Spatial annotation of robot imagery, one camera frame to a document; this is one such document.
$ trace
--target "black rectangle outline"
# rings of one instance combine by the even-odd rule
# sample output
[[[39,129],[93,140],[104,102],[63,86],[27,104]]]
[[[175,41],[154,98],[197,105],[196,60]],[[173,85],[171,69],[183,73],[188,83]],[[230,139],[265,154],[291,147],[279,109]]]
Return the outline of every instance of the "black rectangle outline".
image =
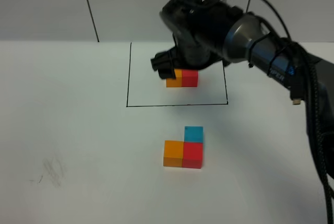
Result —
[[[127,80],[127,97],[126,97],[126,107],[127,108],[153,108],[153,107],[180,107],[187,105],[228,105],[228,90],[226,87],[226,77],[225,77],[225,67],[223,65],[224,71],[224,83],[225,83],[225,92],[226,92],[226,103],[213,103],[213,104],[180,104],[180,105],[128,105],[129,102],[129,87],[130,87],[130,72],[131,72],[131,52],[132,52],[132,42],[130,43],[130,57],[129,57],[129,74]]]

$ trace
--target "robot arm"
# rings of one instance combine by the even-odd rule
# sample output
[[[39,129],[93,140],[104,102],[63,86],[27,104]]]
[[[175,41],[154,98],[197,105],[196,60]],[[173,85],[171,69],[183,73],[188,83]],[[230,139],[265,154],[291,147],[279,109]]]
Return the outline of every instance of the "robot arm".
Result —
[[[334,64],[280,38],[266,20],[230,7],[224,0],[170,0],[160,16],[175,42],[175,47],[151,60],[160,78],[175,78],[175,68],[201,70],[220,61],[224,66],[248,61],[250,67],[258,67],[289,89],[294,104],[305,101],[307,133],[318,174],[322,182],[322,170],[334,178],[334,78],[328,76],[334,73]],[[326,168],[319,162],[321,152]]]

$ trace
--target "wooden block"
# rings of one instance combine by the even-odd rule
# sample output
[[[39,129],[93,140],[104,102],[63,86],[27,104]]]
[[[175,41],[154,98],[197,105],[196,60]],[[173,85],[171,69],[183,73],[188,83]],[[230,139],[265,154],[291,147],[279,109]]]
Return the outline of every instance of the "wooden block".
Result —
[[[175,79],[166,79],[166,87],[182,87],[182,70],[175,69]]]
[[[182,87],[197,87],[197,86],[198,86],[198,71],[182,70]]]
[[[182,167],[184,142],[165,140],[163,165],[165,167]]]
[[[183,147],[183,168],[198,168],[203,164],[203,143],[185,142]]]
[[[184,142],[203,143],[204,131],[202,126],[184,127]]]

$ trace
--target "orange block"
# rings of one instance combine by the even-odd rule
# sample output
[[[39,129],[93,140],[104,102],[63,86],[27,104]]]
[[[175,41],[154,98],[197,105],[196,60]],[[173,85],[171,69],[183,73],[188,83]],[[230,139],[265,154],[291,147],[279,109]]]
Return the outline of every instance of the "orange block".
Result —
[[[166,79],[166,87],[182,87],[182,70],[175,69],[175,79]]]
[[[165,167],[182,167],[184,142],[165,140],[163,165]]]

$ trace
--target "white table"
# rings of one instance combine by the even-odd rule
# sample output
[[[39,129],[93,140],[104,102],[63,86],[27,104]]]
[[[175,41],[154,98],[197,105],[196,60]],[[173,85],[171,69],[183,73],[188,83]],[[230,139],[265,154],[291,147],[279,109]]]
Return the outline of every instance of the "white table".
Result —
[[[225,69],[228,105],[127,108],[130,43],[0,49],[0,223],[325,223],[304,106],[261,71]],[[163,167],[186,125],[205,129],[203,168]]]

